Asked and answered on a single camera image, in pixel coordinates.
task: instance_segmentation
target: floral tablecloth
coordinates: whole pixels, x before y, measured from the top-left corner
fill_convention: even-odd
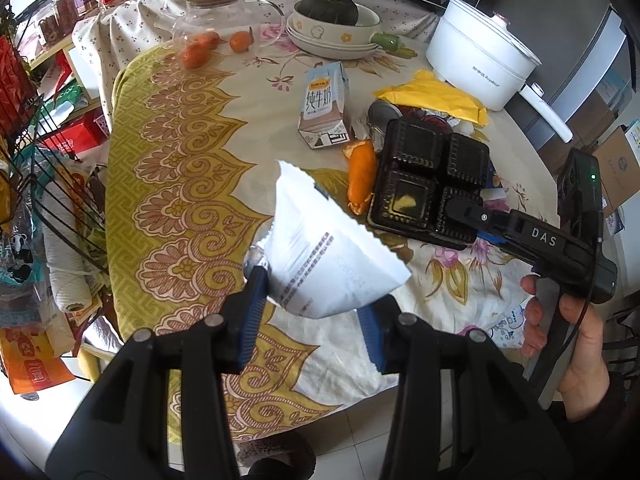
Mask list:
[[[273,31],[266,28],[264,34]],[[351,108],[371,92],[428,68],[424,44],[405,43],[413,59],[384,52],[345,62]],[[322,62],[283,37],[257,55],[214,54],[196,72],[180,70],[170,47],[134,59],[114,89],[107,223],[111,283],[127,338],[149,326],[183,330],[216,312],[242,286],[241,263],[255,232],[274,211],[277,159],[309,172],[345,205],[340,148],[311,150],[297,132],[305,72]],[[499,208],[519,208],[558,224],[555,184],[535,150],[504,112],[474,135],[486,142],[506,190]],[[401,308],[434,327],[469,326],[497,338],[522,319],[518,286],[529,267],[485,242],[450,251],[376,233],[406,262],[409,281],[394,292]],[[357,316],[321,320],[268,304],[250,364],[225,379],[232,436],[259,438],[306,424],[396,384],[369,361]],[[179,441],[179,377],[172,376],[170,439]]]

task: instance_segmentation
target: paper towel roll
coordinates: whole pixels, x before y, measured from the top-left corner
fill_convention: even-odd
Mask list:
[[[76,218],[72,213],[73,201],[62,189],[63,186],[66,184],[47,184],[42,197],[42,215],[63,237],[80,247],[80,238],[71,229],[76,225]],[[84,278],[86,271],[82,256],[62,241],[46,224],[43,224],[42,231],[51,290],[56,305],[63,312],[74,312],[90,306],[92,297]]]

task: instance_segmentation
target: white electric pot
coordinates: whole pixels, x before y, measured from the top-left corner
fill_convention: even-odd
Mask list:
[[[427,60],[437,77],[473,95],[489,110],[502,110],[519,92],[569,142],[574,134],[542,99],[542,88],[527,85],[527,77],[542,62],[507,30],[508,24],[498,14],[489,18],[461,0],[449,0],[427,47]]]

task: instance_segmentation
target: yellow cloth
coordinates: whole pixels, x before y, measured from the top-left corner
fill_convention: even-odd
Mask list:
[[[373,95],[395,105],[445,112],[483,128],[489,124],[486,108],[478,99],[447,82],[438,81],[430,70],[418,70],[413,81],[383,88]]]

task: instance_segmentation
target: plastic bag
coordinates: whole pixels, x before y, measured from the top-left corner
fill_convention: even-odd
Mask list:
[[[418,70],[413,81],[383,88],[373,95],[395,105],[444,112],[483,128],[489,124],[486,108],[478,99],[447,82],[438,81],[429,70]]]
[[[30,197],[18,205],[0,240],[0,328],[43,328],[54,315],[48,301],[42,234],[33,233]]]
[[[292,314],[327,317],[378,300],[409,279],[404,264],[308,174],[280,162],[264,253],[270,297]]]
[[[46,334],[3,328],[0,352],[14,394],[37,392],[74,379],[62,359],[54,357]]]

